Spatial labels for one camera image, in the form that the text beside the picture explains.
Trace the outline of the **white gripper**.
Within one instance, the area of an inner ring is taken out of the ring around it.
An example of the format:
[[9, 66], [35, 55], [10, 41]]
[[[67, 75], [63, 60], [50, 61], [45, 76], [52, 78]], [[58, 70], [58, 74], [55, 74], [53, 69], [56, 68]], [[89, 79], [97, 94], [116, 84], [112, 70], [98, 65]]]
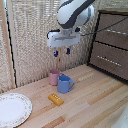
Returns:
[[[47, 34], [47, 45], [50, 48], [56, 48], [61, 46], [71, 46], [78, 44], [80, 42], [80, 33], [66, 30], [64, 33], [61, 33], [60, 29], [51, 30]], [[70, 55], [71, 48], [67, 48], [67, 55]], [[58, 56], [58, 50], [55, 50], [54, 56]]]

